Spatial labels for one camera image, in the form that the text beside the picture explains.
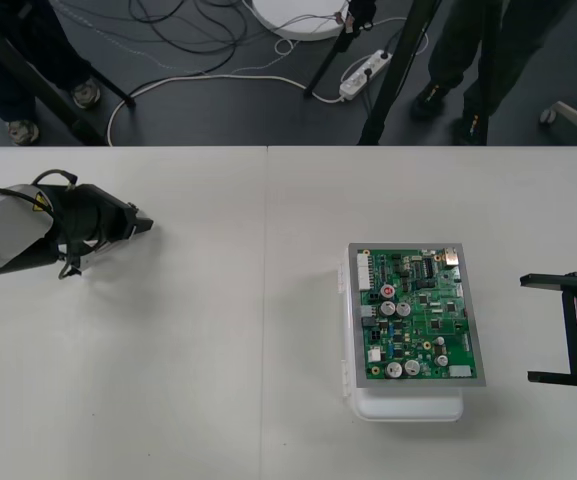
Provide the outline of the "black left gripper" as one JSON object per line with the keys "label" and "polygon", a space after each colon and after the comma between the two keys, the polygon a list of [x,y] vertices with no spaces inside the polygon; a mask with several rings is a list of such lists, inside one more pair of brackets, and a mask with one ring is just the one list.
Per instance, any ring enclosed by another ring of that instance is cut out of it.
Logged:
{"label": "black left gripper", "polygon": [[92,184],[70,191],[70,240],[76,249],[99,249],[133,240],[154,221],[134,203],[125,203]]}

